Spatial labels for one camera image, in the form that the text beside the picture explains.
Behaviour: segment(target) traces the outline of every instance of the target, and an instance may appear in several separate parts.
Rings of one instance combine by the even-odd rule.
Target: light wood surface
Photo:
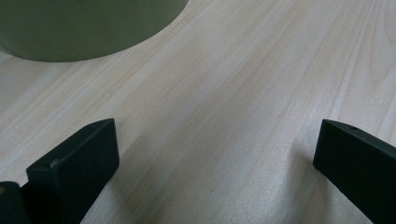
[[[190,0],[103,58],[1,53],[1,180],[115,118],[120,169],[83,223],[370,223],[311,161],[322,119],[396,145],[395,21],[391,0]]]

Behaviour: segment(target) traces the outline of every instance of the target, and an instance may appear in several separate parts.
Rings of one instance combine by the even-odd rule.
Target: wooden table
[[[103,58],[1,53],[1,180],[115,118],[120,169],[83,223],[370,223],[311,161],[322,119],[396,145],[395,21],[391,0],[190,0]]]

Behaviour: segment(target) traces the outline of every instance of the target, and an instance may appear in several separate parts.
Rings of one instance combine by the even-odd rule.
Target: wood grain
[[[115,118],[120,169],[83,223],[370,223],[311,161],[322,119],[396,145],[395,20],[391,0],[190,0],[103,58],[2,53],[1,180]]]

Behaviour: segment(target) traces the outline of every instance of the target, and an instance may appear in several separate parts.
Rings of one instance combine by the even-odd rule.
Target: gray cylindrical object
[[[136,45],[167,26],[188,0],[0,0],[0,50],[73,62]]]

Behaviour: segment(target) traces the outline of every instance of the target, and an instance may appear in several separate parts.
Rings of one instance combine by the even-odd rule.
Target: table top
[[[190,0],[106,57],[0,53],[1,180],[114,118],[120,168],[82,223],[370,223],[312,159],[323,119],[396,145],[395,20],[390,0]]]

